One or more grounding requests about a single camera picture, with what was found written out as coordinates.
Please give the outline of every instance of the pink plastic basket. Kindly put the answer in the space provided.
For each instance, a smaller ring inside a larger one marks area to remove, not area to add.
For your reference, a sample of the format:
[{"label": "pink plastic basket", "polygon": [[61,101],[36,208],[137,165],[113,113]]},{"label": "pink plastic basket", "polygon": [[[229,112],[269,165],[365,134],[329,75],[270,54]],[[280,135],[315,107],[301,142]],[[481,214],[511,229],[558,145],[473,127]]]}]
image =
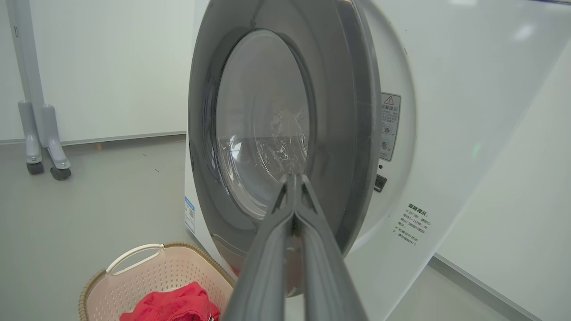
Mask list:
[{"label": "pink plastic basket", "polygon": [[[156,249],[154,255],[121,271],[115,268],[130,256]],[[208,254],[188,243],[148,244],[121,255],[97,273],[79,297],[81,321],[117,321],[151,292],[167,292],[197,281],[222,313],[234,280]]]}]

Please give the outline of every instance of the white handle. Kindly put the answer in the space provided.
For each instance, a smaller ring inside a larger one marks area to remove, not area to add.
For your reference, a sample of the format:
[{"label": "white handle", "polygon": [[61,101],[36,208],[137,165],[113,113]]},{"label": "white handle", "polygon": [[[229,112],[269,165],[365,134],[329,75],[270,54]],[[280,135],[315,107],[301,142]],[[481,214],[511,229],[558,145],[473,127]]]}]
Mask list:
[{"label": "white handle", "polygon": [[[121,264],[121,262],[123,262],[124,260],[126,260],[128,257],[130,257],[130,256],[132,256],[132,255],[135,255],[135,254],[137,254],[137,253],[140,253],[140,252],[142,252],[142,251],[149,250],[149,249],[151,249],[151,248],[156,248],[156,249],[158,249],[158,251],[157,251],[155,254],[149,256],[148,258],[146,258],[146,259],[144,259],[144,260],[142,260],[142,261],[140,261],[140,262],[138,262],[138,263],[133,264],[133,265],[130,266],[130,267],[124,268],[124,269],[122,269],[121,271],[119,271],[119,272],[117,272],[117,273],[113,272],[113,269],[116,268],[117,265]],[[105,270],[105,273],[111,274],[111,275],[113,275],[113,276],[119,275],[119,274],[121,274],[121,273],[123,273],[123,272],[125,272],[125,271],[127,271],[127,270],[130,270],[130,269],[134,268],[135,266],[138,266],[138,265],[140,265],[140,264],[143,264],[144,262],[146,262],[146,261],[148,261],[148,260],[154,258],[155,256],[159,255],[159,253],[160,253],[161,251],[164,251],[164,245],[162,245],[162,244],[147,244],[147,245],[141,245],[141,246],[139,246],[139,247],[133,248],[132,250],[125,252],[123,255],[121,255],[121,256],[118,257],[116,260],[114,260],[113,263],[111,263],[111,265],[109,265],[109,267]]]}]

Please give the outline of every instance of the whiteboard stand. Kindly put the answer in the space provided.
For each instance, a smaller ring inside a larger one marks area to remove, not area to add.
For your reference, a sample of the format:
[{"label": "whiteboard stand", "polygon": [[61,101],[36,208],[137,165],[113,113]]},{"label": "whiteboard stand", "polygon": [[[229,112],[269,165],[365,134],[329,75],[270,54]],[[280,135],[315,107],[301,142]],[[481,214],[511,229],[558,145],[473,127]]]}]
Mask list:
[{"label": "whiteboard stand", "polygon": [[41,147],[47,148],[54,164],[50,170],[52,176],[57,180],[64,180],[71,176],[71,163],[59,140],[55,108],[52,105],[44,105],[30,1],[7,0],[6,6],[13,27],[12,39],[26,97],[25,101],[18,103],[26,135],[26,166],[32,174],[43,172]]}]

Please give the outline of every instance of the white washing machine body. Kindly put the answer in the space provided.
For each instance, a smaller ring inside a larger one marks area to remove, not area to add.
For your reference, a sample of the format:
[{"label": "white washing machine body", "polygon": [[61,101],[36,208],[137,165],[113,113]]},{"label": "white washing machine body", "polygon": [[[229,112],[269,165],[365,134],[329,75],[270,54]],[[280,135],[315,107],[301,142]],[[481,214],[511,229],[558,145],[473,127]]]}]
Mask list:
[{"label": "white washing machine body", "polygon": [[[571,39],[571,6],[521,0],[357,5],[370,29],[382,91],[376,174],[384,186],[364,191],[371,195],[367,214],[349,240],[345,263],[369,318],[384,320],[461,215]],[[197,1],[195,37],[207,6]],[[207,226],[189,137],[186,225],[214,259],[236,271]],[[300,297],[287,300],[288,318],[303,316]]]}]

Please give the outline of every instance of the warning triangle symbol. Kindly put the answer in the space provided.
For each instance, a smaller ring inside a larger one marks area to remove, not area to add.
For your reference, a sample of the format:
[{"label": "warning triangle symbol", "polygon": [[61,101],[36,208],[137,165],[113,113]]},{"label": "warning triangle symbol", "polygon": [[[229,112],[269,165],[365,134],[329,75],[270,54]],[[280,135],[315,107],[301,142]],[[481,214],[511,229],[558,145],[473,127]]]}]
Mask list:
[{"label": "warning triangle symbol", "polygon": [[389,98],[387,98],[387,100],[385,101],[386,104],[389,105],[394,105],[395,103],[392,101],[392,96],[389,96]]}]

